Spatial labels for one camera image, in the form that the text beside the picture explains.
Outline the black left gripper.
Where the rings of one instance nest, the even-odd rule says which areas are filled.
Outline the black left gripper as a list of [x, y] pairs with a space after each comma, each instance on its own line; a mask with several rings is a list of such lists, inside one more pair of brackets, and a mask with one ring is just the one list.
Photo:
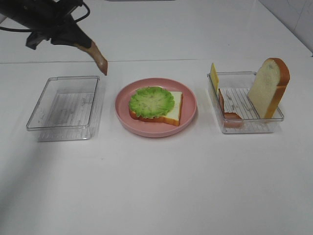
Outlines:
[[90, 48], [91, 38], [71, 15], [82, 5], [82, 0], [2, 0], [0, 13], [28, 28], [26, 46], [33, 50], [43, 40]]

